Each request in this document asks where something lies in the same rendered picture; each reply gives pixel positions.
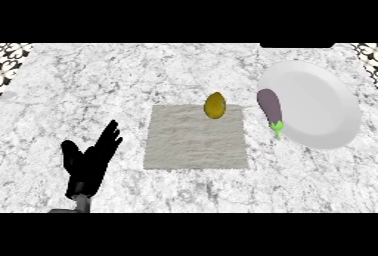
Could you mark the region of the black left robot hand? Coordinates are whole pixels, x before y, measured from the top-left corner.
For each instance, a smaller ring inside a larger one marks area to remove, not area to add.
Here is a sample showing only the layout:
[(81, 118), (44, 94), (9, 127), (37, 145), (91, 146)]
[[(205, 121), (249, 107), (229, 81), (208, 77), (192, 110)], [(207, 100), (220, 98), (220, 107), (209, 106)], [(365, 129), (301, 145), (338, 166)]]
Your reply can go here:
[(63, 168), (69, 174), (65, 196), (74, 199), (80, 194), (91, 198), (102, 185), (109, 161), (122, 142), (118, 122), (112, 120), (99, 139), (85, 151), (71, 140), (60, 143)]

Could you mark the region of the beige square placemat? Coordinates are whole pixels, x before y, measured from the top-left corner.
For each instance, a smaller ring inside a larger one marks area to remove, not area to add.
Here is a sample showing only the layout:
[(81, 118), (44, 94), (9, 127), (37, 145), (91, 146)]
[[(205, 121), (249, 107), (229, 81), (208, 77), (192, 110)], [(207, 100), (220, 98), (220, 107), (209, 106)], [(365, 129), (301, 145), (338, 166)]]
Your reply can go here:
[(243, 115), (229, 105), (211, 119), (201, 105), (155, 105), (145, 149), (146, 169), (246, 169)]

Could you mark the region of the purple eggplant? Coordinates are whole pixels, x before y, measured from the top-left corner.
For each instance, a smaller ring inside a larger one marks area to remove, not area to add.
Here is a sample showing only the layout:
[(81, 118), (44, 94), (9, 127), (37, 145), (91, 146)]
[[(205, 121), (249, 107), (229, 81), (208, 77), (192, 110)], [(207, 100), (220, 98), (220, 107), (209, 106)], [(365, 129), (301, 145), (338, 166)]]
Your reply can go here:
[(283, 129), (283, 118), (280, 102), (276, 93), (270, 89), (261, 89), (257, 93), (258, 106), (266, 114), (269, 128), (274, 131), (276, 138), (280, 138)]

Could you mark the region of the white round plate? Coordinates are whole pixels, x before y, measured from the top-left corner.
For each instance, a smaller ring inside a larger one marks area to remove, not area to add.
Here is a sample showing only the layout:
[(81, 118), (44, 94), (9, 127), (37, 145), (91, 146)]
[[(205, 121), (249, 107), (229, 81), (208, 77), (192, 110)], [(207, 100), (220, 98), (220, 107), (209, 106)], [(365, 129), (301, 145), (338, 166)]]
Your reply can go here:
[(266, 69), (257, 89), (270, 89), (277, 95), (280, 135), (295, 143), (331, 150), (354, 140), (362, 125), (357, 99), (328, 69), (298, 60), (279, 62)]

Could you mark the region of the yellow oval fruit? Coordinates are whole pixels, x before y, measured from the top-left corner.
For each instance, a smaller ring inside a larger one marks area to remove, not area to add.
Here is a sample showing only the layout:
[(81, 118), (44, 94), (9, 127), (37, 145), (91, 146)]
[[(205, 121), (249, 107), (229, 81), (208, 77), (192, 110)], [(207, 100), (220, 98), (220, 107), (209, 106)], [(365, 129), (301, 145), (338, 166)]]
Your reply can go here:
[(226, 112), (226, 100), (218, 92), (208, 96), (204, 104), (204, 112), (212, 119), (218, 119), (223, 116)]

